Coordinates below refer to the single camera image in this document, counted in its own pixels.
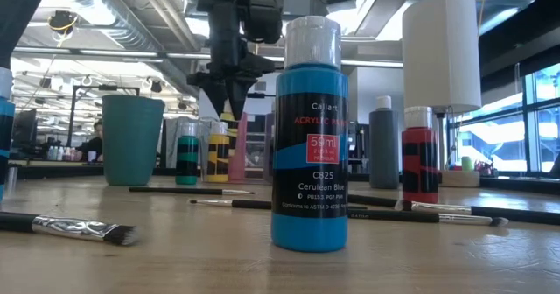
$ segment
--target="metal ferrule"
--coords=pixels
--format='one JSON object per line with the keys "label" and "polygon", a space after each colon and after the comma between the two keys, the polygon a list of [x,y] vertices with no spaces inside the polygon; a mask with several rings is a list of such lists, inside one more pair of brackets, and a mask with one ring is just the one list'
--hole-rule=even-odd
{"label": "metal ferrule", "polygon": [[222,194],[249,194],[250,192],[245,191],[245,190],[229,190],[229,189],[224,189],[221,192]]}
{"label": "metal ferrule", "polygon": [[486,216],[440,213],[439,222],[448,224],[490,225],[490,223],[492,223],[492,218]]}
{"label": "metal ferrule", "polygon": [[197,200],[197,203],[208,204],[216,207],[231,207],[232,200],[230,199],[205,199]]}
{"label": "metal ferrule", "polygon": [[118,227],[95,220],[56,218],[40,215],[33,219],[31,229],[35,233],[46,233],[82,240],[102,242],[108,232]]}
{"label": "metal ferrule", "polygon": [[448,206],[413,201],[411,202],[410,209],[415,212],[471,215],[470,206]]}

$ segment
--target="computer monitor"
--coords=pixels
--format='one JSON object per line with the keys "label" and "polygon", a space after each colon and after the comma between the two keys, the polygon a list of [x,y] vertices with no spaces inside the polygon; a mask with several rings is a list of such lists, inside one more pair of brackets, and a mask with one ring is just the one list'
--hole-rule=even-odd
{"label": "computer monitor", "polygon": [[35,144],[37,137],[37,110],[21,111],[14,118],[14,128],[11,135],[13,145]]}

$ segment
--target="brush handle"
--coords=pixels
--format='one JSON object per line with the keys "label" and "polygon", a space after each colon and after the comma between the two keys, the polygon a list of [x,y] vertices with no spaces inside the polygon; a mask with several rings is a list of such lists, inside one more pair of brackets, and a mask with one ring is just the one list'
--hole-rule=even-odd
{"label": "brush handle", "polygon": [[471,206],[471,214],[488,217],[505,217],[510,221],[560,225],[560,213],[514,210],[500,207]]}
{"label": "brush handle", "polygon": [[368,197],[358,194],[348,194],[348,203],[365,204],[378,207],[395,207],[396,199]]}
{"label": "brush handle", "polygon": [[381,221],[413,221],[422,223],[439,223],[439,214],[413,213],[400,211],[355,210],[348,209],[351,219],[381,220]]}
{"label": "brush handle", "polygon": [[0,230],[33,233],[32,223],[38,214],[0,212]]}
{"label": "brush handle", "polygon": [[[231,200],[231,207],[270,210],[272,208],[272,202],[261,201],[261,200],[251,200],[251,199],[232,199]],[[347,206],[347,209],[348,210],[367,210],[368,208],[366,206]]]}
{"label": "brush handle", "polygon": [[272,202],[250,200],[250,199],[232,199],[231,200],[231,207],[270,210],[272,208]]}
{"label": "brush handle", "polygon": [[130,187],[131,193],[185,193],[185,194],[217,194],[223,193],[221,189],[199,189],[199,188],[153,188],[153,187]]}

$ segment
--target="workbench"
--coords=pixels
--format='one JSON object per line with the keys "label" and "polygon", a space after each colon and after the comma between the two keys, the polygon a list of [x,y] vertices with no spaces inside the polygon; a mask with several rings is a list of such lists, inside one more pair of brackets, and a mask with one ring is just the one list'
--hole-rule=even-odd
{"label": "workbench", "polygon": [[[154,177],[152,186],[174,186]],[[208,185],[255,191],[269,185]],[[399,192],[351,183],[350,193]],[[560,197],[442,188],[440,202],[560,212]],[[3,211],[141,228],[132,247],[0,232],[0,293],[559,293],[560,227],[349,220],[346,248],[306,254],[270,243],[270,211],[193,205],[216,196],[130,193],[103,177],[20,180]]]}

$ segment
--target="gray bottle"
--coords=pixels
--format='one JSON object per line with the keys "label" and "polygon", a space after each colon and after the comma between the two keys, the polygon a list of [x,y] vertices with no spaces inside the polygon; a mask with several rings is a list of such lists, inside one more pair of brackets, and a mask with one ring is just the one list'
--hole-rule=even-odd
{"label": "gray bottle", "polygon": [[377,97],[369,113],[369,185],[379,189],[399,186],[398,122],[391,97]]}

